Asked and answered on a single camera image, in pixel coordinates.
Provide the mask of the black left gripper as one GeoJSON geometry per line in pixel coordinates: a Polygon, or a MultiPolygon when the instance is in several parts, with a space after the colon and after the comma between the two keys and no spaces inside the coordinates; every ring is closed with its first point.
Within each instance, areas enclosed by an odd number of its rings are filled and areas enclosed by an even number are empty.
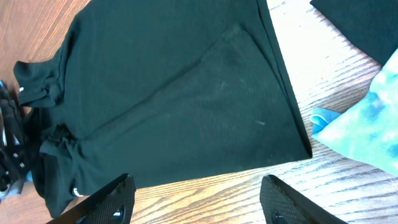
{"type": "Polygon", "coordinates": [[[32,180],[26,141],[20,110],[1,82],[2,199],[21,194],[24,184],[32,180]]]}

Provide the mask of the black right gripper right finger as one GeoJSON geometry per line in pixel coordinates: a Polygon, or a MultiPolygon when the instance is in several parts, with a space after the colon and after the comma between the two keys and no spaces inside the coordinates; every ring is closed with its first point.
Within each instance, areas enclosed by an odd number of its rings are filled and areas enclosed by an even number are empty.
{"type": "Polygon", "coordinates": [[[259,200],[267,224],[346,224],[274,175],[262,178],[259,200]]]}

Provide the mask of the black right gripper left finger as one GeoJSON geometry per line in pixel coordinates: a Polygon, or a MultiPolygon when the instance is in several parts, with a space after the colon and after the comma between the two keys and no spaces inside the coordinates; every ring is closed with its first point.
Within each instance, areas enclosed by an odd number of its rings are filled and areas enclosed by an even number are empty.
{"type": "Polygon", "coordinates": [[[135,192],[133,177],[120,175],[49,224],[129,224],[135,192]]]}

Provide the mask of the black t-shirt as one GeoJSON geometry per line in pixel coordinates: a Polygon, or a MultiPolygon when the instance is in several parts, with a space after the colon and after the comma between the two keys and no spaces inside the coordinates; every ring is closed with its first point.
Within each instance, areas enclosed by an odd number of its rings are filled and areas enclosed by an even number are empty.
{"type": "Polygon", "coordinates": [[[265,0],[94,0],[14,74],[54,218],[125,173],[144,188],[312,156],[265,0]]]}

